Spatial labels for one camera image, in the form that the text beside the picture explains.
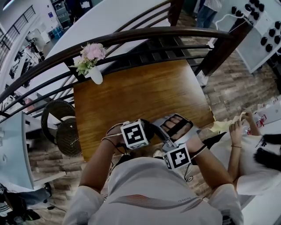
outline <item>chair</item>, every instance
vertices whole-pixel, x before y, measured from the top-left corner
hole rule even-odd
[[[57,130],[48,128],[49,114],[61,121]],[[49,141],[58,145],[63,154],[73,157],[81,153],[81,147],[75,118],[62,120],[69,116],[75,117],[75,109],[71,104],[63,100],[51,101],[43,110],[41,127]]]

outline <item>light fixture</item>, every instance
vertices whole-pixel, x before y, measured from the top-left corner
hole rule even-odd
[[[7,9],[12,3],[14,2],[14,0],[8,0],[4,3],[4,7],[3,10]]]

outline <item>white desk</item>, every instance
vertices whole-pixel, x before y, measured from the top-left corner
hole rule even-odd
[[[66,172],[40,180],[33,178],[26,146],[26,121],[30,123],[28,126],[40,127],[40,120],[27,116],[23,112],[0,123],[0,130],[4,131],[2,146],[0,146],[0,179],[24,188],[34,189],[38,185],[66,175]]]

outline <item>wooden tabletop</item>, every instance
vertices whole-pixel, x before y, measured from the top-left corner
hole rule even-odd
[[[186,60],[162,62],[111,73],[101,85],[74,87],[82,154],[89,161],[106,131],[117,123],[154,120],[178,113],[198,127],[214,122],[203,91]]]

